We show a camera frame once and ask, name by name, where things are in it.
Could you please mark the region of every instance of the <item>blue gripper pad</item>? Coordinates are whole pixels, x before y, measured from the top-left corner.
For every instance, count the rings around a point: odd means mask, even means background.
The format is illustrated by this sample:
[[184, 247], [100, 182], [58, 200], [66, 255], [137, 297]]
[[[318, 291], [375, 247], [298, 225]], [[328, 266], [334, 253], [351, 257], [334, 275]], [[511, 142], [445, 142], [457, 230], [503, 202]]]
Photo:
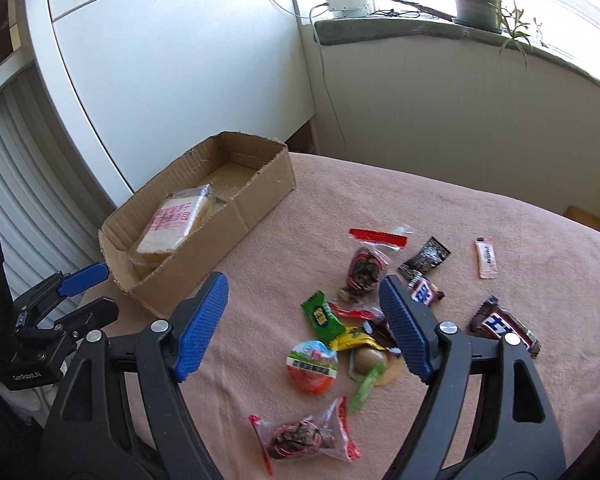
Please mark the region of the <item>blue gripper pad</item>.
[[72, 298], [88, 288], [103, 282], [109, 277], [109, 267], [96, 263], [74, 272], [62, 280], [58, 287], [58, 294]]
[[176, 360], [171, 366], [181, 383], [198, 370], [211, 337], [229, 300], [229, 282], [221, 272], [213, 272], [195, 298], [181, 302], [169, 321], [176, 339]]
[[428, 306], [410, 297], [395, 275], [382, 280], [379, 299], [407, 368], [429, 384], [442, 364], [436, 335], [438, 320]]

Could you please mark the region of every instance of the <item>metal screw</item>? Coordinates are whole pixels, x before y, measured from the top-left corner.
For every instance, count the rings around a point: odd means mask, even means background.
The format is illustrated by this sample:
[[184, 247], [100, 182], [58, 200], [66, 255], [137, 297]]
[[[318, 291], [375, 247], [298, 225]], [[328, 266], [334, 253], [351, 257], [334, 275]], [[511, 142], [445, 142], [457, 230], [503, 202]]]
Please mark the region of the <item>metal screw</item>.
[[518, 334], [514, 334], [513, 332], [507, 332], [504, 335], [504, 341], [506, 341], [507, 343], [509, 343], [512, 346], [515, 345], [519, 345], [520, 344], [520, 336]]
[[455, 334], [458, 331], [458, 327], [450, 321], [443, 321], [440, 323], [439, 327], [440, 332], [444, 332], [445, 334]]
[[96, 341], [100, 341], [102, 338], [102, 332], [100, 330], [91, 330], [87, 334], [87, 341], [89, 343], [95, 343]]
[[169, 322], [163, 319], [159, 319], [158, 321], [154, 321], [151, 323], [151, 330], [154, 332], [164, 332], [169, 328]]

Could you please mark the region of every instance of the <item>packaged bread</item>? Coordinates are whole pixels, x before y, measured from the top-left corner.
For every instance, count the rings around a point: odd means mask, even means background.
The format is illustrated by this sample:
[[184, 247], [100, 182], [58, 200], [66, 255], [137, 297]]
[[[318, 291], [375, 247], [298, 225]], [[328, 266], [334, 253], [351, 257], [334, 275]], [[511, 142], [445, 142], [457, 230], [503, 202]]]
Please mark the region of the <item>packaged bread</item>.
[[213, 213], [213, 190], [206, 186], [170, 194], [154, 213], [129, 257], [140, 278], [156, 269]]

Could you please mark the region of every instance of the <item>pink tablecloth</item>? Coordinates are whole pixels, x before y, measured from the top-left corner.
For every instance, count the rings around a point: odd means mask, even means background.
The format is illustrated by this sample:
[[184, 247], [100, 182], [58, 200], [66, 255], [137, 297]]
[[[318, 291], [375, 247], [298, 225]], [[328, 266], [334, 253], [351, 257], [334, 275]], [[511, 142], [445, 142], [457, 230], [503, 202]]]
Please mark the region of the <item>pink tablecloth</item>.
[[[446, 292], [434, 307], [439, 320], [465, 327], [491, 294], [500, 298], [542, 341], [537, 367], [571, 463], [600, 428], [600, 233], [553, 213], [502, 196], [396, 171], [311, 155], [292, 155], [298, 188], [218, 266], [230, 300], [200, 370], [182, 385], [192, 418], [227, 480], [266, 475], [248, 416], [293, 418], [322, 409], [356, 383], [341, 359], [335, 386], [306, 395], [289, 381], [285, 355], [314, 338], [300, 304], [315, 290], [335, 291], [353, 246], [350, 227], [417, 229], [406, 254], [435, 235], [451, 251], [432, 273]], [[474, 240], [491, 238], [499, 275], [480, 280]], [[153, 318], [108, 282], [87, 299], [119, 301], [109, 335], [140, 330]], [[138, 433], [149, 440], [135, 380], [130, 400]], [[457, 439], [447, 463], [462, 458], [479, 381], [472, 380]], [[276, 467], [279, 478], [380, 479], [422, 401], [425, 387], [408, 373], [376, 388], [364, 412], [350, 419], [362, 459], [320, 457]]]

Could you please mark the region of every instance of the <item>green candy wrapper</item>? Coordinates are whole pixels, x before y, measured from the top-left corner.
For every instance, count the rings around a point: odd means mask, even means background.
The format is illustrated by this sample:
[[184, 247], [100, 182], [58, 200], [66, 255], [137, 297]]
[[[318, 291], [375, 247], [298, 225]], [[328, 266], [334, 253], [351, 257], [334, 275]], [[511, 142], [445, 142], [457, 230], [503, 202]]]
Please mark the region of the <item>green candy wrapper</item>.
[[369, 395], [371, 395], [371, 390], [374, 389], [376, 382], [378, 382], [378, 379], [385, 372], [385, 370], [386, 366], [382, 363], [378, 363], [366, 375], [365, 380], [360, 383], [356, 394], [351, 397], [349, 409], [347, 410], [349, 415], [359, 412], [364, 407], [366, 400], [368, 399]]
[[314, 326], [316, 339], [325, 345], [329, 346], [332, 340], [346, 332], [345, 326], [331, 311], [321, 290], [302, 304], [302, 310]]

